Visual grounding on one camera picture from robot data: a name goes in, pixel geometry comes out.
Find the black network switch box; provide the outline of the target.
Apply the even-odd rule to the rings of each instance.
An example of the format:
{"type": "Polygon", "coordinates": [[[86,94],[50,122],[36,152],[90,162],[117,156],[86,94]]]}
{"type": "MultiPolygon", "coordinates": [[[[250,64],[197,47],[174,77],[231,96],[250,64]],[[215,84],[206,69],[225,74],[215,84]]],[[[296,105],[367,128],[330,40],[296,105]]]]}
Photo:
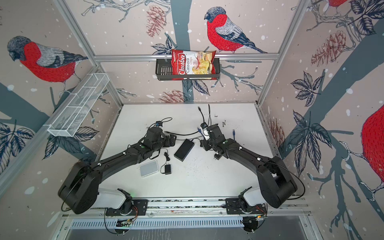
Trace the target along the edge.
{"type": "Polygon", "coordinates": [[[178,150],[175,152],[174,157],[183,162],[187,155],[190,153],[195,143],[191,140],[184,140],[178,150]]]}

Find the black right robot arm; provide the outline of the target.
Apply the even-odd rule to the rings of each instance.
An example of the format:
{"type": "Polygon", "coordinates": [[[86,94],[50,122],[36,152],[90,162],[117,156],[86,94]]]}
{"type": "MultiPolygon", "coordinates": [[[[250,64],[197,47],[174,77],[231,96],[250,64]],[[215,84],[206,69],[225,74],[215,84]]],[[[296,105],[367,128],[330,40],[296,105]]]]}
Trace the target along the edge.
{"type": "Polygon", "coordinates": [[[218,125],[211,125],[202,130],[202,147],[216,152],[215,158],[224,157],[236,161],[251,170],[258,178],[257,187],[249,187],[239,195],[238,204],[244,212],[251,208],[268,204],[279,208],[297,190],[293,175],[279,157],[268,158],[242,147],[234,139],[227,139],[218,125]]]}

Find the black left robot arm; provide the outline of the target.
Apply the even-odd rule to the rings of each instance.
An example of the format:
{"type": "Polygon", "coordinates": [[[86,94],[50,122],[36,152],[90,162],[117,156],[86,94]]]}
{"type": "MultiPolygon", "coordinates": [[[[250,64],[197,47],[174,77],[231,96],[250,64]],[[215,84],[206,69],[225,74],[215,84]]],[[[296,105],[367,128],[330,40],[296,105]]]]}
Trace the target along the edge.
{"type": "Polygon", "coordinates": [[[152,127],[147,130],[145,137],[121,153],[91,164],[79,161],[59,188],[58,196],[75,214],[82,214],[97,201],[99,185],[104,180],[149,159],[162,148],[173,147],[176,139],[176,135],[165,134],[161,128],[152,127]]]}

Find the red cassava chips bag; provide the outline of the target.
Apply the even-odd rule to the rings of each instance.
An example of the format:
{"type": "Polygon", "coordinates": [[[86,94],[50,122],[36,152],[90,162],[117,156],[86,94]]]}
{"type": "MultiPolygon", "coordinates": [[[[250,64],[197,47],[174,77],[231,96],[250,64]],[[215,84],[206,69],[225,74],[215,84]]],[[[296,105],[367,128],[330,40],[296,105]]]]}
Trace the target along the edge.
{"type": "Polygon", "coordinates": [[[216,51],[194,52],[172,50],[172,75],[216,75],[216,51]]]}

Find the white small switch box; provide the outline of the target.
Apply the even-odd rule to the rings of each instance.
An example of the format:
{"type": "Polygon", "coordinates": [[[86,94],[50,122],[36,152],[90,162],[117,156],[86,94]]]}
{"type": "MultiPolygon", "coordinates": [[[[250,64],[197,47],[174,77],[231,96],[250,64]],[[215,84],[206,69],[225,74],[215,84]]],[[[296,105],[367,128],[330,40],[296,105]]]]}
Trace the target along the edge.
{"type": "Polygon", "coordinates": [[[143,164],[139,167],[140,176],[142,178],[153,175],[159,171],[159,166],[157,161],[151,161],[146,164],[143,164]]]}

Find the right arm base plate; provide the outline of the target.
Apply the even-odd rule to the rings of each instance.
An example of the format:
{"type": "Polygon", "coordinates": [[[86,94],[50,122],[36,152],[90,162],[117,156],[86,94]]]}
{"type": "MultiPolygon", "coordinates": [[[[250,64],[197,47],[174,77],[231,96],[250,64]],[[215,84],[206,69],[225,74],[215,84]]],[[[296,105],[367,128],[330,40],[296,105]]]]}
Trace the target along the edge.
{"type": "Polygon", "coordinates": [[[222,205],[222,208],[226,209],[228,215],[266,215],[268,212],[268,206],[266,204],[250,206],[245,202],[245,200],[239,198],[225,199],[225,204],[222,205]]]}

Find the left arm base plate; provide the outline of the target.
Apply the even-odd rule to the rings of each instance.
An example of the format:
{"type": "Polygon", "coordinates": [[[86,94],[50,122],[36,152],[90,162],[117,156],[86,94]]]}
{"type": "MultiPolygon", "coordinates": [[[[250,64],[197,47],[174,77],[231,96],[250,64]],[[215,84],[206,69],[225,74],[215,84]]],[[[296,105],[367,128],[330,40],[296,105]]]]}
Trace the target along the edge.
{"type": "Polygon", "coordinates": [[[108,208],[106,211],[106,216],[145,216],[148,208],[148,203],[149,200],[145,199],[133,199],[131,201],[125,201],[123,205],[118,209],[108,208]]]}

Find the black wall basket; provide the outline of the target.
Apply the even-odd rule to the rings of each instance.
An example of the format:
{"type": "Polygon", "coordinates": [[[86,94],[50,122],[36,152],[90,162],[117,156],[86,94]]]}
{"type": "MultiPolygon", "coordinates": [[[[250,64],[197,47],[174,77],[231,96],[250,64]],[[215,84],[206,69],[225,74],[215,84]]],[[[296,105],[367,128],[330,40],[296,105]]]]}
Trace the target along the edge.
{"type": "Polygon", "coordinates": [[[173,67],[171,59],[157,59],[156,61],[156,76],[159,81],[180,81],[180,80],[218,80],[221,76],[220,59],[215,58],[213,65],[215,74],[208,75],[173,75],[173,67]]]}

